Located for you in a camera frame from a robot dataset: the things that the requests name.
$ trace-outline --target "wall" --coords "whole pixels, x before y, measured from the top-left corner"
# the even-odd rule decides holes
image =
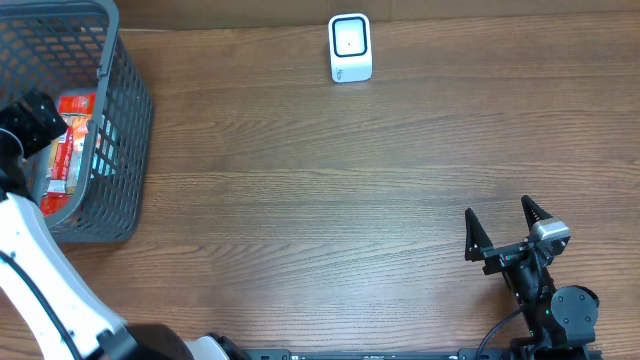
[[[637,0],[115,0],[122,26],[211,29],[326,24],[343,12],[372,21],[640,10]]]

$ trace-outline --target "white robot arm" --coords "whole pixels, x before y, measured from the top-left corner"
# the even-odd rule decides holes
[[[14,103],[0,111],[0,287],[45,359],[229,360],[220,339],[184,343],[163,325],[128,326],[69,264],[31,200],[20,168],[23,157],[42,150],[67,127],[47,95],[37,90],[28,95],[26,106]],[[25,110],[34,106],[48,115]]]

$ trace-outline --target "wood grain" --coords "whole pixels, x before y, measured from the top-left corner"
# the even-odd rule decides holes
[[[373,79],[341,86],[324,26],[126,34],[156,106],[140,226],[63,250],[130,322],[187,339],[456,350],[515,307],[464,262],[464,210],[508,244],[530,194],[572,227],[550,271],[600,296],[595,346],[637,357],[639,30],[633,12],[374,24]],[[39,358],[0,308],[0,357]]]
[[[638,11],[635,0],[115,0],[132,29],[323,25],[340,13],[371,21]]]

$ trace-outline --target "black cable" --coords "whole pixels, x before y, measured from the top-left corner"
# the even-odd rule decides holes
[[[534,301],[539,301],[540,296],[542,296],[542,288],[544,286],[544,275],[542,274],[542,266],[540,266],[540,259],[538,258],[538,252],[535,247],[531,248],[531,256],[533,256],[533,261],[536,263],[536,270],[538,271],[538,293],[536,294]]]
[[[80,355],[76,344],[73,342],[71,334],[69,334],[67,329],[64,327],[62,321],[60,321],[60,319],[58,318],[58,315],[56,315],[55,311],[53,311],[53,308],[51,308],[51,305],[49,305],[47,299],[44,297],[40,289],[38,289],[38,286],[36,286],[33,280],[31,280],[31,277],[20,267],[20,265],[15,262],[15,260],[13,260],[11,256],[5,254],[2,251],[0,251],[0,259],[2,259],[2,261],[4,261],[7,265],[11,266],[13,271],[15,271],[16,274],[18,274],[18,276],[22,279],[22,281],[24,281],[27,287],[29,287],[29,290],[31,290],[33,295],[42,306],[42,309],[44,309],[44,312],[47,313],[49,319],[51,319],[51,322],[60,333],[62,340],[64,340],[64,342],[67,344],[67,347],[69,347],[69,351],[71,352],[71,356],[73,356],[73,359],[82,360],[82,355]]]
[[[496,331],[500,330],[506,323],[508,323],[514,317],[520,315],[521,313],[522,313],[522,309],[518,309],[518,310],[514,311],[511,315],[509,315],[506,318],[504,318],[504,320],[502,320],[499,323],[497,323],[496,326],[494,326],[493,329],[491,329],[491,331],[489,331],[487,333],[487,335],[484,337],[484,339],[482,339],[482,342],[480,343],[480,346],[478,346],[478,351],[476,352],[476,359],[475,360],[480,360],[480,355],[482,354],[482,350],[484,350],[484,347],[487,346],[487,343],[489,342],[489,340],[491,339],[493,334],[495,334]]]

